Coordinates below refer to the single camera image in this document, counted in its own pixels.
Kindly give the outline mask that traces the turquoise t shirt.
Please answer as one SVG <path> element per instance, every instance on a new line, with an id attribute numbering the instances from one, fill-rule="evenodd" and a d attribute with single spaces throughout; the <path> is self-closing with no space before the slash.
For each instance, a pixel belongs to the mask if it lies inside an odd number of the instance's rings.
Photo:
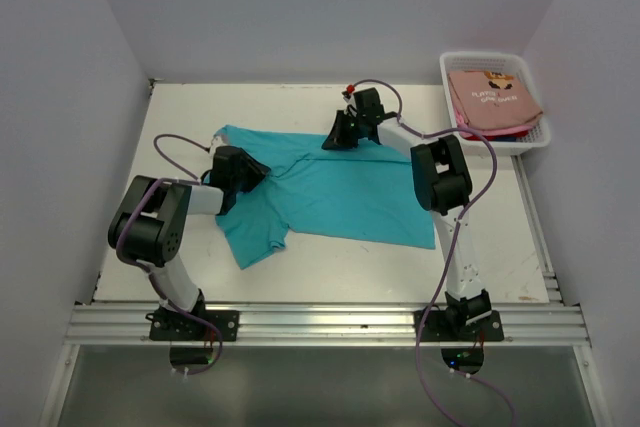
<path id="1" fill-rule="evenodd" d="M 414 194 L 409 159 L 396 150 L 364 140 L 328 151 L 320 135 L 232 125 L 218 134 L 270 169 L 216 219 L 240 268 L 285 248 L 289 232 L 434 249 L 431 215 Z"/>

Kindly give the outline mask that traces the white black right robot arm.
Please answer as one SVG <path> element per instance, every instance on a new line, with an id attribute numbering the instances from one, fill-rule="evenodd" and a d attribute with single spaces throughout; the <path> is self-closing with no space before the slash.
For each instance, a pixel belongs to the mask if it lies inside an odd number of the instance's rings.
<path id="1" fill-rule="evenodd" d="M 422 133 L 406 125 L 400 112 L 387 112 L 374 88 L 349 85 L 342 92 L 346 107 L 336 113 L 325 150 L 348 150 L 363 139 L 391 147 L 410 159 L 414 193 L 429 212 L 445 256 L 439 288 L 446 308 L 427 307 L 418 328 L 446 327 L 456 340 L 477 335 L 492 314 L 489 293 L 481 279 L 468 212 L 478 200 L 454 130 Z"/>

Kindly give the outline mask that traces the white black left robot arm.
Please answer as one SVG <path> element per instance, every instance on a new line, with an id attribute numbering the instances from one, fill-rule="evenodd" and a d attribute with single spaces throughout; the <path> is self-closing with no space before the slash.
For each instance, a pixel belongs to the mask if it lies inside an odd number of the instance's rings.
<path id="1" fill-rule="evenodd" d="M 214 330 L 204 294 L 180 257 L 189 216 L 230 213 L 240 195 L 256 189 L 271 168 L 240 147 L 213 151 L 211 168 L 187 179 L 137 175 L 114 214 L 109 246 L 120 262 L 140 269 L 159 298 L 154 328 L 193 340 Z"/>

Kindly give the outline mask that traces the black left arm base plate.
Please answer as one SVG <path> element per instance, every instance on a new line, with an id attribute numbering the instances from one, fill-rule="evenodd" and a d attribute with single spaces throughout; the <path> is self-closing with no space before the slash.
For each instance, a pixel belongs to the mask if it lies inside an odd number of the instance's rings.
<path id="1" fill-rule="evenodd" d="M 234 342 L 237 337 L 239 312 L 236 310 L 207 310 L 190 313 L 195 321 L 178 312 L 158 308 L 145 315 L 150 322 L 149 339 L 152 341 L 196 342 L 221 338 Z"/>

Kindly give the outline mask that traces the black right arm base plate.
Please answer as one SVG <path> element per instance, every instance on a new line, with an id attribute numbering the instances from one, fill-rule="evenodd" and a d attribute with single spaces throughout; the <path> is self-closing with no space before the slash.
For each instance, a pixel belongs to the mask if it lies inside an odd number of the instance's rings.
<path id="1" fill-rule="evenodd" d="M 458 323 L 453 315 L 439 308 L 431 310 L 423 326 L 420 340 L 424 342 L 501 342 L 505 340 L 498 311 L 470 324 Z"/>

